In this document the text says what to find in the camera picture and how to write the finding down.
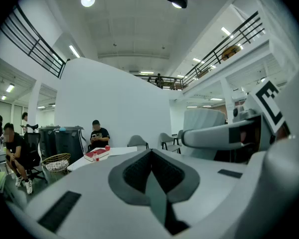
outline black stripe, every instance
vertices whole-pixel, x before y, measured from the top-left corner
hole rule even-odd
[[[66,192],[38,221],[40,225],[56,232],[69,212],[75,206],[76,202],[81,197],[81,194],[74,193],[71,191]]]

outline black railing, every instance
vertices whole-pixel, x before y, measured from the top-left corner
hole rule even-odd
[[[161,89],[183,90],[183,79],[158,75],[135,75]]]
[[[60,78],[65,62],[42,38],[19,5],[14,7],[0,30],[27,56]]]
[[[250,44],[255,37],[264,34],[263,31],[265,29],[262,25],[258,12],[255,12],[185,75],[183,80],[184,86],[188,86],[193,81],[215,69],[217,65],[221,64],[222,60],[227,60],[243,49],[245,44]]]

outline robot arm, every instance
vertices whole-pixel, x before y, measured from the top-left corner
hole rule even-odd
[[[242,148],[250,143],[241,142],[240,128],[253,124],[253,120],[242,120],[234,124],[226,124],[203,129],[185,131],[182,142],[191,148],[212,148],[231,150]]]

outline gray chair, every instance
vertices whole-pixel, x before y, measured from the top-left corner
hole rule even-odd
[[[177,151],[177,153],[180,153],[180,146],[179,145],[175,145],[175,140],[177,140],[177,138],[173,138],[170,137],[167,133],[161,133],[159,135],[160,137],[160,142],[161,142],[161,148],[164,149],[164,144],[165,144],[165,148],[166,150],[169,151]],[[173,142],[172,145],[167,145],[167,142]]]
[[[178,131],[178,135],[177,135],[177,145],[179,145],[179,146],[183,146],[182,145],[182,142],[181,142],[181,135],[183,134],[183,131],[184,130],[180,130],[180,131]]]
[[[128,143],[128,147],[136,146],[138,150],[142,150],[142,146],[145,146],[146,149],[149,148],[149,144],[144,141],[139,135],[133,135]]]

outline ceiling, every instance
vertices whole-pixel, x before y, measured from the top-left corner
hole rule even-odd
[[[221,28],[226,28],[229,32],[233,32],[243,21],[237,15],[233,6],[229,6],[219,16],[219,18],[210,26],[194,48],[189,52],[184,61],[174,72],[173,76],[185,75],[197,62],[193,58],[203,59],[210,51],[212,51],[220,42],[228,35]]]
[[[6,90],[10,83],[14,84],[14,88],[8,93]],[[33,78],[0,59],[0,101],[28,107],[31,90],[34,84],[35,80]],[[6,96],[5,101],[1,99],[3,95]],[[38,97],[38,106],[54,104],[55,99],[56,91],[42,85]]]
[[[268,68],[268,75],[266,75],[265,66]],[[269,77],[269,79],[278,86],[279,90],[282,90],[287,83],[286,73],[281,69],[272,54],[231,74],[226,79],[233,90],[238,89],[237,91],[242,92],[241,87],[243,87],[248,93],[261,83],[261,78],[263,77]],[[209,100],[210,98],[219,98],[223,100],[212,101]],[[224,104],[224,95],[220,81],[204,88],[192,98],[187,99],[187,104],[212,106]]]
[[[62,3],[71,4],[73,13],[82,17],[98,60],[127,72],[163,72],[189,15],[167,0],[96,0],[91,7],[83,7],[80,0]],[[189,0],[188,6],[196,3]]]

